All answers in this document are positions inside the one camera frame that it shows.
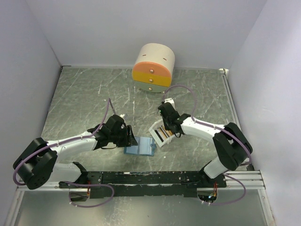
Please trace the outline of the white card tray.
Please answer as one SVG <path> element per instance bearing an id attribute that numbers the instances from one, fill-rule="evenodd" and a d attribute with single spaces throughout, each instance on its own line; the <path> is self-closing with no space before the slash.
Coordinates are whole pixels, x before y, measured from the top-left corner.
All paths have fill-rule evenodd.
<path id="1" fill-rule="evenodd" d="M 162 119 L 153 123 L 149 128 L 149 132 L 159 147 L 171 143 L 175 138 L 175 134 L 165 128 Z"/>

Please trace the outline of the blue card holder wallet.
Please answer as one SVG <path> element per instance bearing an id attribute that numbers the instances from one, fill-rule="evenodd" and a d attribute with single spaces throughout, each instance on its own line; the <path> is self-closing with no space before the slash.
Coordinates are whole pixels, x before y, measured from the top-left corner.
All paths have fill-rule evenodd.
<path id="1" fill-rule="evenodd" d="M 135 137 L 138 145 L 124 148 L 124 154 L 139 156 L 154 156 L 156 149 L 155 140 L 152 137 Z"/>

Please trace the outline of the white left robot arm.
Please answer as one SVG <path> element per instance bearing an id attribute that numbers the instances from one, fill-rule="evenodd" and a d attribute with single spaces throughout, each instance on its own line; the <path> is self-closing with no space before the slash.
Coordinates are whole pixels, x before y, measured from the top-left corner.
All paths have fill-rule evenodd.
<path id="1" fill-rule="evenodd" d="M 116 114 L 106 123 L 98 124 L 82 134 L 54 141 L 45 141 L 39 137 L 31 141 L 13 164 L 13 180 L 19 186 L 34 190 L 53 180 L 52 173 L 66 175 L 77 188 L 88 182 L 87 174 L 81 172 L 79 164 L 58 164 L 68 155 L 107 149 L 108 144 L 115 147 L 137 146 L 131 125 L 126 125 L 123 117 Z"/>

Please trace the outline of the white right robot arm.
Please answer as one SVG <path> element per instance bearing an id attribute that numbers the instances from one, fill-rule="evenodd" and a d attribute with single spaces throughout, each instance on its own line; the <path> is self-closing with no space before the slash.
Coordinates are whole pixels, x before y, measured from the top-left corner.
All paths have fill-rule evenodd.
<path id="1" fill-rule="evenodd" d="M 235 123 L 217 125 L 200 121 L 190 114 L 180 115 L 170 102 L 158 107 L 164 128 L 177 138 L 181 135 L 196 136 L 214 144 L 217 157 L 201 170 L 202 186 L 210 187 L 216 177 L 228 170 L 236 170 L 247 158 L 251 160 L 252 146 Z"/>

